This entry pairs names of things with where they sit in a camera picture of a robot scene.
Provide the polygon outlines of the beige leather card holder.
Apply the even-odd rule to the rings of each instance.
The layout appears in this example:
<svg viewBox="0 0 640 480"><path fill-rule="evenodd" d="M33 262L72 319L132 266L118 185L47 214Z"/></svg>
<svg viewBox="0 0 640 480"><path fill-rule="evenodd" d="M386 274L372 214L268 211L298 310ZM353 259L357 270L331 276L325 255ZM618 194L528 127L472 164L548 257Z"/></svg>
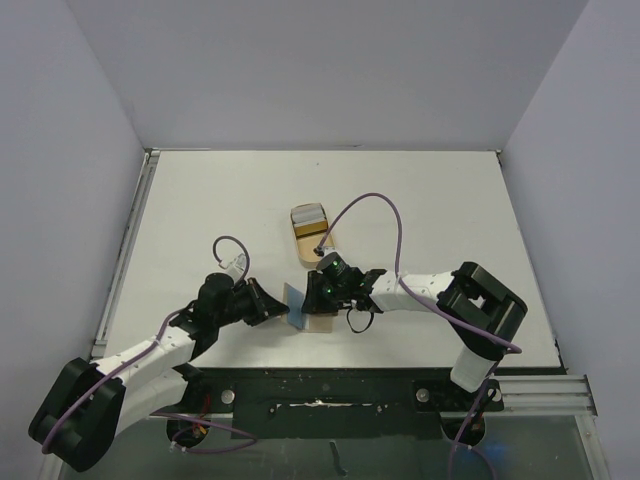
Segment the beige leather card holder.
<svg viewBox="0 0 640 480"><path fill-rule="evenodd" d="M282 316L284 324L293 327L299 333L330 334L333 332L334 315L309 314L302 311L304 293L289 283L283 286L283 302L289 312Z"/></svg>

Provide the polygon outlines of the stack of credit cards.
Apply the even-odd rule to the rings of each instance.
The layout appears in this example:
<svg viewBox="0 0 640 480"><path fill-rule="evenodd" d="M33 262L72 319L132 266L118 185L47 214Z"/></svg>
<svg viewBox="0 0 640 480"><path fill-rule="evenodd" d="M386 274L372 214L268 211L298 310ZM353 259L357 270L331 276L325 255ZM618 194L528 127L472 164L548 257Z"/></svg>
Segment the stack of credit cards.
<svg viewBox="0 0 640 480"><path fill-rule="evenodd" d="M291 209L294 226L315 224L326 220L326 214L320 203L299 205Z"/></svg>

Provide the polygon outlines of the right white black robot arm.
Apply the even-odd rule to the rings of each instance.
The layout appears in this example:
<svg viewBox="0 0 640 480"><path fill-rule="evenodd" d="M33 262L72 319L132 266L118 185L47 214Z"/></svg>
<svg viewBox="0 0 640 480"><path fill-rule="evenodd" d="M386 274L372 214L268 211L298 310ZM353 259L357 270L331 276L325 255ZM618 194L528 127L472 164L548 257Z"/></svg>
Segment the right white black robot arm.
<svg viewBox="0 0 640 480"><path fill-rule="evenodd" d="M445 384L446 399L459 409L478 401L481 385L506 355L520 352L513 340L528 313L518 295L474 262L440 274L363 272L332 252L308 274L301 311L351 309L431 312L447 320L463 343Z"/></svg>

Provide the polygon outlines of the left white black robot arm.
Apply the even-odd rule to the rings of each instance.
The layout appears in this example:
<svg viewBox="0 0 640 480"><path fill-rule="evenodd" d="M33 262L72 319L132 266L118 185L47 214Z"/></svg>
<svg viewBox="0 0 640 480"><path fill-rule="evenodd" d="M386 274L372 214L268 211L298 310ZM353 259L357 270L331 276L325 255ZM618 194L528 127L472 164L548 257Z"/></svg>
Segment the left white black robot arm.
<svg viewBox="0 0 640 480"><path fill-rule="evenodd" d="M28 434L43 453L84 472L129 426L166 407L190 411L200 405L204 387L191 362L214 345L222 328L237 322L257 326L288 311L256 279L236 282L213 273L150 339L97 361L69 361Z"/></svg>

